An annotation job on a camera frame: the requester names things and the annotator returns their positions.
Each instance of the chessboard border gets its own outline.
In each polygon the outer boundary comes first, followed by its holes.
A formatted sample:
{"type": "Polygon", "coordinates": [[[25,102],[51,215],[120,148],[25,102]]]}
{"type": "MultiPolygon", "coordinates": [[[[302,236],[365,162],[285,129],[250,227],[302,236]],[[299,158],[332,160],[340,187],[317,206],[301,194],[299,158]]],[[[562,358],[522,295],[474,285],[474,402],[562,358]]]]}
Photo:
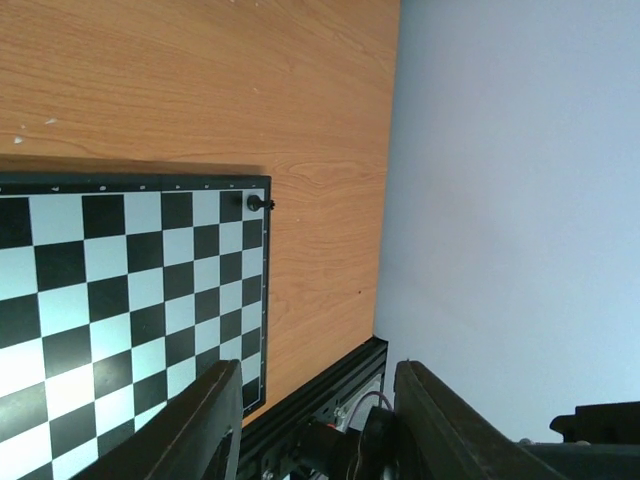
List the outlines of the chessboard border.
{"type": "MultiPolygon", "coordinates": [[[[15,195],[110,194],[127,192],[176,192],[193,190],[262,189],[271,199],[268,175],[194,175],[153,173],[65,173],[0,172],[0,198],[15,195]]],[[[264,282],[262,314],[262,359],[258,401],[243,410],[246,418],[267,401],[267,337],[269,312],[269,251],[271,212],[264,215],[264,282]]]]}

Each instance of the white square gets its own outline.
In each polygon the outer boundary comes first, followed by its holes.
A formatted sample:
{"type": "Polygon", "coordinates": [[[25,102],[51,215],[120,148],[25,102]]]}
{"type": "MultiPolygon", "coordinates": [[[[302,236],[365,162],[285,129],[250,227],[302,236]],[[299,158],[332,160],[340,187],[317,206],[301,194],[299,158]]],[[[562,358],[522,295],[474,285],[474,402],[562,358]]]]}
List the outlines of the white square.
{"type": "Polygon", "coordinates": [[[262,247],[242,251],[242,278],[262,275],[264,270],[264,253],[262,247]]]}
{"type": "Polygon", "coordinates": [[[193,192],[193,225],[217,225],[220,223],[220,192],[200,190],[193,192]]]}
{"type": "Polygon", "coordinates": [[[220,287],[220,315],[242,308],[242,282],[220,287]]]}
{"type": "Polygon", "coordinates": [[[131,351],[133,381],[139,382],[167,367],[164,337],[147,342],[131,351]]]}
{"type": "Polygon", "coordinates": [[[196,324],[195,295],[169,300],[164,304],[166,334],[170,335],[196,324]]]}
{"type": "Polygon", "coordinates": [[[251,195],[258,195],[262,200],[265,199],[265,191],[264,189],[253,189],[253,190],[243,190],[242,191],[242,204],[244,208],[242,209],[242,219],[243,220],[258,220],[260,218],[264,218],[264,209],[259,209],[257,212],[252,212],[247,207],[247,200],[251,195]]]}
{"type": "Polygon", "coordinates": [[[126,275],[129,271],[127,237],[119,235],[85,240],[84,262],[88,282],[126,275]]]}
{"type": "Polygon", "coordinates": [[[42,339],[0,348],[0,398],[43,382],[42,339]]]}
{"type": "Polygon", "coordinates": [[[0,250],[0,301],[38,291],[33,247],[0,250]]]}
{"type": "Polygon", "coordinates": [[[220,345],[220,317],[196,325],[196,355],[220,345]]]}
{"type": "Polygon", "coordinates": [[[173,398],[196,379],[196,359],[187,358],[167,369],[167,394],[173,398]]]}
{"type": "Polygon", "coordinates": [[[220,224],[220,255],[242,250],[242,222],[220,224]]]}
{"type": "Polygon", "coordinates": [[[135,417],[133,385],[96,400],[96,434],[102,435],[135,417]]]}
{"type": "Polygon", "coordinates": [[[158,305],[164,302],[162,268],[154,268],[129,275],[129,310],[158,305]]]}
{"type": "Polygon", "coordinates": [[[196,293],[220,286],[220,257],[196,260],[193,266],[196,293]]]}
{"type": "Polygon", "coordinates": [[[83,365],[48,378],[45,391],[49,420],[93,402],[93,365],[83,365]]]}
{"type": "Polygon", "coordinates": [[[242,358],[242,337],[236,337],[220,345],[220,360],[240,360],[242,358]]]}
{"type": "Polygon", "coordinates": [[[0,443],[0,479],[22,478],[51,458],[49,424],[44,423],[0,443]]]}
{"type": "Polygon", "coordinates": [[[160,192],[125,193],[124,226],[127,235],[162,230],[160,192]]]}
{"type": "Polygon", "coordinates": [[[38,293],[42,336],[65,332],[89,324],[87,284],[38,293]]]}
{"type": "Polygon", "coordinates": [[[262,326],[262,303],[252,303],[242,307],[242,334],[262,326]]]}
{"type": "Polygon", "coordinates": [[[166,406],[167,406],[167,402],[162,402],[156,405],[155,407],[151,407],[146,412],[142,412],[140,415],[138,415],[133,421],[136,432],[139,431],[142,427],[144,427],[149,422],[149,420],[151,420],[153,417],[159,414],[162,411],[162,409],[166,406]]]}
{"type": "Polygon", "coordinates": [[[91,361],[99,362],[131,348],[131,317],[123,313],[115,317],[92,322],[91,361]]]}
{"type": "Polygon", "coordinates": [[[53,478],[63,480],[73,477],[98,459],[98,439],[93,438],[87,443],[59,456],[53,461],[53,478]]]}
{"type": "Polygon", "coordinates": [[[260,376],[261,371],[261,356],[260,353],[251,355],[249,358],[242,360],[242,384],[246,385],[252,380],[255,380],[260,376]]]}
{"type": "Polygon", "coordinates": [[[34,245],[75,242],[84,238],[81,195],[29,197],[34,245]]]}
{"type": "Polygon", "coordinates": [[[162,232],[164,266],[193,261],[193,228],[175,228],[162,232]]]}

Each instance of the wooden table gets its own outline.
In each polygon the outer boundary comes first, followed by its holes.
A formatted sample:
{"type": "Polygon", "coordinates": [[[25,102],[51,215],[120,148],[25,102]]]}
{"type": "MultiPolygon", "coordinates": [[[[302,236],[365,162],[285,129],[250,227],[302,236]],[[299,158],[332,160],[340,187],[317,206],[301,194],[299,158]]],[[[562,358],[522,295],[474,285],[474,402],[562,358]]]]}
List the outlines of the wooden table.
{"type": "Polygon", "coordinates": [[[268,407],[372,334],[398,17],[398,0],[7,0],[0,168],[272,175],[268,407]]]}

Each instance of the wooden surface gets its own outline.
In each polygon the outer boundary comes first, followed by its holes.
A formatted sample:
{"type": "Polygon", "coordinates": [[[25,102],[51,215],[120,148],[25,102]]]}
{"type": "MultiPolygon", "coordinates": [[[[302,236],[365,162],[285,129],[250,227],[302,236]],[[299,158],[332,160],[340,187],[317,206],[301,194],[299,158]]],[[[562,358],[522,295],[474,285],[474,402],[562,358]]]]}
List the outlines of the wooden surface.
{"type": "Polygon", "coordinates": [[[398,0],[5,0],[0,153],[18,156],[0,168],[272,175],[273,405],[372,334],[398,15],[398,0]]]}

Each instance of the black square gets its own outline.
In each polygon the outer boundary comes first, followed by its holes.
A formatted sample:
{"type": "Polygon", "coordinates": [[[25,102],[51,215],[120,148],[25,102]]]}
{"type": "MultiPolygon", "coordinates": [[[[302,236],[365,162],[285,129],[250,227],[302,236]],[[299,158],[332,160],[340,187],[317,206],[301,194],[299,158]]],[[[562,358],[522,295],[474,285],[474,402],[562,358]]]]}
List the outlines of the black square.
{"type": "Polygon", "coordinates": [[[193,200],[191,193],[162,194],[162,229],[193,226],[193,200]]]}
{"type": "Polygon", "coordinates": [[[193,357],[196,354],[196,329],[185,328],[167,335],[166,339],[167,368],[193,357]]]}
{"type": "Polygon", "coordinates": [[[86,281],[83,242],[41,245],[35,247],[35,254],[38,290],[68,287],[86,281]]]}
{"type": "Polygon", "coordinates": [[[45,423],[47,396],[44,383],[0,398],[0,443],[45,423]]]}
{"type": "Polygon", "coordinates": [[[192,295],[195,288],[193,285],[193,262],[171,265],[164,269],[164,299],[192,295]]]}
{"type": "Polygon", "coordinates": [[[131,350],[93,364],[93,388],[96,399],[133,383],[131,350]]]}
{"type": "Polygon", "coordinates": [[[206,225],[193,229],[193,246],[196,260],[220,254],[220,227],[206,225]]]}
{"type": "Polygon", "coordinates": [[[220,289],[196,293],[196,323],[220,316],[220,289]]]}
{"type": "Polygon", "coordinates": [[[89,319],[92,322],[129,311],[129,282],[126,275],[90,282],[89,319]]]}
{"type": "Polygon", "coordinates": [[[129,273],[159,268],[163,262],[162,232],[127,235],[129,273]]]}
{"type": "Polygon", "coordinates": [[[58,458],[96,436],[94,403],[80,407],[49,423],[51,453],[58,458]]]}
{"type": "Polygon", "coordinates": [[[11,347],[38,337],[40,314],[37,295],[0,301],[0,348],[11,347]]]}
{"type": "Polygon", "coordinates": [[[246,278],[242,281],[242,306],[246,307],[262,299],[262,277],[246,278]]]}
{"type": "Polygon", "coordinates": [[[82,197],[84,237],[124,235],[124,195],[82,197]]]}
{"type": "Polygon", "coordinates": [[[135,433],[135,423],[132,420],[124,422],[122,425],[109,430],[98,437],[98,456],[103,457],[122,442],[135,433]]]}
{"type": "Polygon", "coordinates": [[[165,333],[164,304],[131,312],[131,345],[133,347],[164,337],[165,333]]]}
{"type": "Polygon", "coordinates": [[[28,198],[0,198],[0,248],[31,245],[28,198]]]}
{"type": "Polygon", "coordinates": [[[167,371],[163,370],[133,385],[133,406],[136,415],[167,400],[167,371]]]}
{"type": "Polygon", "coordinates": [[[220,317],[220,343],[242,335],[242,310],[235,310],[220,317]]]}
{"type": "Polygon", "coordinates": [[[242,279],[242,252],[220,256],[220,285],[242,279]]]}
{"type": "Polygon", "coordinates": [[[220,360],[220,347],[196,355],[196,375],[199,377],[220,360]]]}
{"type": "Polygon", "coordinates": [[[250,407],[260,400],[260,378],[251,380],[242,386],[242,405],[244,408],[250,407]]]}
{"type": "Polygon", "coordinates": [[[260,351],[260,341],[262,340],[260,329],[256,328],[242,336],[242,359],[249,358],[260,351]]]}
{"type": "Polygon", "coordinates": [[[243,207],[241,191],[220,192],[220,223],[240,222],[243,207]]]}
{"type": "Polygon", "coordinates": [[[47,378],[91,363],[89,325],[56,333],[42,339],[47,378]]]}
{"type": "Polygon", "coordinates": [[[262,246],[262,220],[242,222],[242,249],[262,246]]]}
{"type": "Polygon", "coordinates": [[[41,466],[31,473],[27,473],[20,480],[53,480],[53,464],[51,462],[41,466]]]}

